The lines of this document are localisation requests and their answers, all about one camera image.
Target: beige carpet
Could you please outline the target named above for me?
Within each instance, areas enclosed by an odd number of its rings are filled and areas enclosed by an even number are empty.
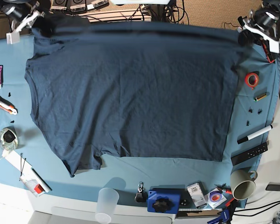
[[[223,28],[224,22],[238,25],[239,16],[247,16],[250,9],[257,9],[261,0],[184,0],[185,9],[189,15],[190,25]],[[182,0],[177,0],[177,5],[182,7]],[[137,8],[139,5],[116,6],[110,5],[101,11]],[[188,24],[186,16],[182,20]]]

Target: black remote control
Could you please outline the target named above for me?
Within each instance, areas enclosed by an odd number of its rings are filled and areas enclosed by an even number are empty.
[[[248,151],[245,151],[241,154],[238,154],[236,156],[233,156],[231,158],[231,162],[233,164],[233,166],[240,164],[241,162],[244,162],[246,160],[249,160],[255,156],[258,156],[264,152],[267,151],[267,143],[262,143],[259,146],[256,146],[252,149],[249,149]]]

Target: roll of tape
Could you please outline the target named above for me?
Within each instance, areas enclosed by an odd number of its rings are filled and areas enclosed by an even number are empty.
[[[246,75],[245,82],[246,82],[247,86],[254,89],[255,86],[257,86],[257,84],[259,82],[259,77],[256,73],[250,72]]]
[[[211,202],[219,202],[222,199],[222,193],[220,191],[213,191],[210,193]]]

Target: clear plastic cup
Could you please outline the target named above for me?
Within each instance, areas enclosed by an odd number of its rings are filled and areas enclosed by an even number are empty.
[[[0,159],[8,156],[17,147],[18,138],[16,134],[8,128],[3,128],[0,131]]]
[[[119,194],[111,188],[103,188],[98,193],[95,219],[101,224],[109,224],[119,200]]]

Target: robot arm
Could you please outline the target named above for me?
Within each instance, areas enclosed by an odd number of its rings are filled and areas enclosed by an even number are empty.
[[[280,20],[280,0],[263,0],[261,8],[249,13],[249,17],[239,17],[241,32],[238,42],[241,45],[252,44],[257,40],[269,42],[269,50],[280,53],[278,23]]]
[[[39,9],[38,1],[31,0],[0,0],[0,11],[17,23],[12,31],[6,34],[7,43],[13,44],[20,41],[20,32],[23,28],[39,26],[44,33],[50,35],[50,24],[45,22],[44,12]]]

